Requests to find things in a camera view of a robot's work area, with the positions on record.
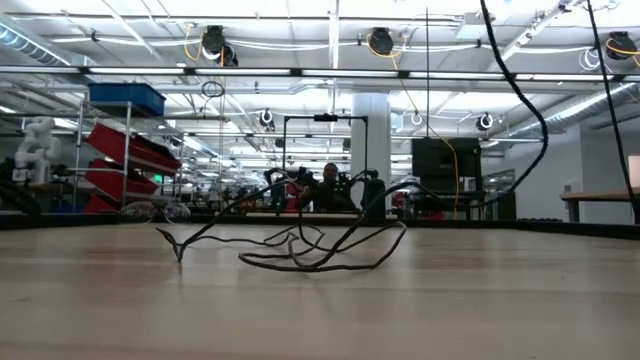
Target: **table surface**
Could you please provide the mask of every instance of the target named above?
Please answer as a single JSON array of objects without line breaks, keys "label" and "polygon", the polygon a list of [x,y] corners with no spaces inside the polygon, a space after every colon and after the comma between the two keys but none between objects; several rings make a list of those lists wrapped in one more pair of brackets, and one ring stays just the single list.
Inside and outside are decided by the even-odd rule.
[{"label": "table surface", "polygon": [[[640,187],[633,188],[636,198],[640,196]],[[586,191],[577,193],[560,194],[560,199],[569,200],[629,200],[629,191],[627,189],[618,189],[610,191]]]},{"label": "table surface", "polygon": [[[196,228],[169,229],[184,239]],[[326,231],[330,242],[344,229]],[[338,261],[370,262],[391,240],[383,234]],[[236,258],[247,249],[255,246],[203,241],[179,265],[150,225],[1,232],[0,359],[640,354],[640,242],[410,229],[380,268],[323,274],[252,268]]]}]

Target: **white robot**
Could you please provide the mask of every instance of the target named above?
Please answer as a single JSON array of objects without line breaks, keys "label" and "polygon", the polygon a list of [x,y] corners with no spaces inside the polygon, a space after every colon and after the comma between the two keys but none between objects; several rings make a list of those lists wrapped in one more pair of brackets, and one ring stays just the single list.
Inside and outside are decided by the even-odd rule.
[{"label": "white robot", "polygon": [[[24,141],[15,155],[14,181],[24,182],[30,179],[33,184],[48,182],[50,160],[59,158],[62,152],[60,140],[51,133],[55,125],[55,120],[51,117],[36,117],[26,126]],[[37,146],[35,152],[29,152],[34,146]],[[27,169],[29,163],[35,164],[33,170]]]}]

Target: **blue bin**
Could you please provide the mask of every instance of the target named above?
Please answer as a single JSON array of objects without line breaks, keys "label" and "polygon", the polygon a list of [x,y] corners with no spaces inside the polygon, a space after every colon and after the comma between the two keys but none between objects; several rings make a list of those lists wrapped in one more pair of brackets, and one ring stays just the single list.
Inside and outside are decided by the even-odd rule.
[{"label": "blue bin", "polygon": [[134,117],[164,116],[165,97],[147,84],[89,84],[89,98],[91,105],[114,116],[127,115],[127,102]]}]

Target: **person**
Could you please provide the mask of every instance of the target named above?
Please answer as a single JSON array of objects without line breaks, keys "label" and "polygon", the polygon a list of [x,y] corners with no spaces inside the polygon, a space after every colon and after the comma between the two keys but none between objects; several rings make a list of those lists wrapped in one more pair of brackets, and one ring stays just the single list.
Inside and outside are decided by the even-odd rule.
[{"label": "person", "polygon": [[349,195],[337,191],[338,167],[334,163],[324,166],[322,173],[323,182],[317,188],[306,187],[300,196],[299,207],[307,206],[313,201],[316,212],[343,212],[357,211],[357,208]]}]

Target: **pillar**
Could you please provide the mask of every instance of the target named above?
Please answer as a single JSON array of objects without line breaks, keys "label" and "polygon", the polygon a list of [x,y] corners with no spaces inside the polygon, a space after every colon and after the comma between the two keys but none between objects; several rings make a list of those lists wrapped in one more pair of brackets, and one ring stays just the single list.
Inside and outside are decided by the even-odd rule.
[{"label": "pillar", "polygon": [[[351,106],[352,116],[369,117],[369,169],[376,169],[387,188],[391,181],[391,107],[388,93],[355,93]],[[364,170],[365,125],[360,120],[351,122],[351,176]],[[353,202],[361,208],[364,186],[360,183],[351,190]],[[387,209],[391,198],[387,197]]]}]

